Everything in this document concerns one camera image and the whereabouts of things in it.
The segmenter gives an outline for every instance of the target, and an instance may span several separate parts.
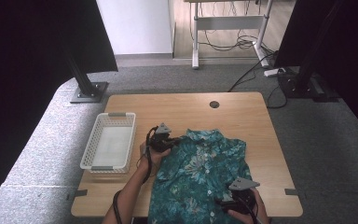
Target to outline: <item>white plastic basket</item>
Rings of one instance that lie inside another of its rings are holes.
[[[134,113],[102,113],[95,120],[80,167],[98,174],[125,174],[135,138]]]

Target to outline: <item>wooden floor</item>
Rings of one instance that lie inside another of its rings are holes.
[[[263,38],[263,43],[269,49],[279,49],[295,2],[296,0],[275,0],[273,2],[267,30]],[[250,3],[248,1],[202,3],[199,6],[199,16],[244,16],[246,13],[246,15],[263,15],[266,11],[266,6],[267,0],[261,1],[260,5],[256,5],[255,1],[251,1]],[[174,17],[176,27],[173,56],[177,59],[191,58],[194,36],[194,34],[192,34],[194,4],[190,5],[189,3],[185,3],[183,0],[174,0]],[[255,37],[258,37],[258,30],[199,31],[200,58],[256,57],[254,48],[249,45],[244,46],[244,48],[236,47],[231,50],[220,51],[209,45],[201,44],[208,43],[209,39],[209,42],[216,46],[233,46],[236,45],[239,35],[243,35],[243,39],[245,40],[255,41]]]

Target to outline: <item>white wall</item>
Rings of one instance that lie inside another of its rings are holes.
[[[169,1],[97,0],[114,53],[172,53]]]

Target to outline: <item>hawaiian shirt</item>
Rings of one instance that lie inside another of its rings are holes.
[[[161,162],[153,185],[148,223],[240,223],[215,199],[231,200],[228,185],[252,179],[246,143],[219,130],[191,131]]]

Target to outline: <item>teal floral shirt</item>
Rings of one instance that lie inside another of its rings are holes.
[[[153,185],[148,223],[240,223],[214,199],[230,200],[227,185],[252,179],[246,143],[219,130],[191,131],[161,162]]]

